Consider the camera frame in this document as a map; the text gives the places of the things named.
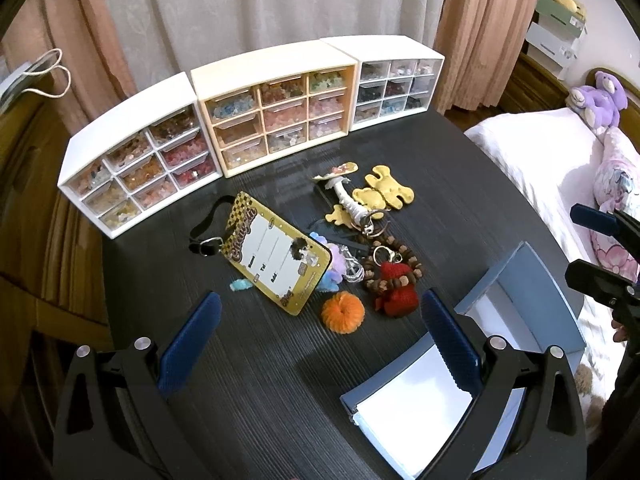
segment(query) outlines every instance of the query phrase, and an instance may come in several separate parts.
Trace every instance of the pink curtain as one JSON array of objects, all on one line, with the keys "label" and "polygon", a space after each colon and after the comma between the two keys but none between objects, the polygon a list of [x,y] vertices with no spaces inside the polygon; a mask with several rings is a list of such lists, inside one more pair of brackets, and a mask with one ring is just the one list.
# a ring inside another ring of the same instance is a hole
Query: pink curtain
[{"label": "pink curtain", "polygon": [[[54,102],[71,134],[136,93],[105,0],[27,0],[2,39],[9,69],[53,47],[71,70],[69,92]],[[65,75],[52,74],[61,92]]]},{"label": "pink curtain", "polygon": [[445,0],[434,49],[446,60],[433,97],[440,113],[498,104],[537,0]]}]

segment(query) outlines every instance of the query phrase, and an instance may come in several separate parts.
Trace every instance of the wall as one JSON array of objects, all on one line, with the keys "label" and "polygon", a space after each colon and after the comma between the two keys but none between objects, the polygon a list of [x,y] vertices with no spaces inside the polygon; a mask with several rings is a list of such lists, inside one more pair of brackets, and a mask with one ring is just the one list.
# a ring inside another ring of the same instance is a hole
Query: wall
[{"label": "wall", "polygon": [[640,88],[640,40],[615,0],[577,0],[587,11],[587,32],[578,59],[568,71],[567,86],[584,84],[596,66],[615,70]]}]

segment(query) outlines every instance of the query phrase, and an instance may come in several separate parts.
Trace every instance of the black table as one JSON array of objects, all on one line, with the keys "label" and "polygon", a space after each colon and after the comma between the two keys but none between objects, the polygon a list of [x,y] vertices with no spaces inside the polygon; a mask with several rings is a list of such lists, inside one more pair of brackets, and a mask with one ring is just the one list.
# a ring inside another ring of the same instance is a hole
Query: black table
[{"label": "black table", "polygon": [[330,209],[310,178],[346,161],[360,171],[377,164],[415,191],[392,213],[390,231],[426,268],[420,294],[435,286],[456,304],[491,264],[529,242],[576,315],[582,296],[564,284],[567,260],[529,203],[459,129],[435,111],[379,124],[221,179],[104,244],[104,283],[116,348],[139,336],[160,339],[206,289],[220,294],[222,322],[170,409],[196,452],[220,478],[397,479],[338,398],[420,338],[419,314],[388,319],[367,306],[353,334],[329,332],[319,320],[328,294],[315,293],[297,317],[256,289],[231,292],[240,277],[221,256],[187,249],[189,230],[220,194],[245,190],[299,227]]}]

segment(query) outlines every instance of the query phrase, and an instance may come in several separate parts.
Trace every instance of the silver bolt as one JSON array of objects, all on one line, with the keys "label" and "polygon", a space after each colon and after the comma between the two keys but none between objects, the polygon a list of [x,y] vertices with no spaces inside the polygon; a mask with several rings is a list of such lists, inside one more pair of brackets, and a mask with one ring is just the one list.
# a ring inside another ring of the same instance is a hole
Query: silver bolt
[{"label": "silver bolt", "polygon": [[90,351],[91,348],[89,348],[89,345],[82,345],[78,347],[78,350],[76,350],[76,355],[78,357],[87,357]]},{"label": "silver bolt", "polygon": [[552,346],[549,349],[549,353],[556,359],[562,359],[562,356],[564,355],[564,352],[559,346]]},{"label": "silver bolt", "polygon": [[504,350],[505,348],[507,348],[507,342],[497,335],[494,335],[491,339],[489,339],[489,344],[496,350]]},{"label": "silver bolt", "polygon": [[137,350],[146,350],[151,345],[151,339],[148,337],[139,337],[136,339],[136,342],[133,343],[133,346],[136,347]]}]

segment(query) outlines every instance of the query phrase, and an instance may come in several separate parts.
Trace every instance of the luggage tag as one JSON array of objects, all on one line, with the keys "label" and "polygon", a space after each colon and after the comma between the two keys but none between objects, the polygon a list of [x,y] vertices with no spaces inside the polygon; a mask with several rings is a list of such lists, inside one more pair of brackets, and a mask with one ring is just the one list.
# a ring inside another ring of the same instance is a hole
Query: luggage tag
[{"label": "luggage tag", "polygon": [[[201,238],[216,209],[232,203],[223,236]],[[297,316],[331,264],[331,253],[244,191],[220,197],[191,230],[189,248],[201,256],[221,253],[267,298]]]}]

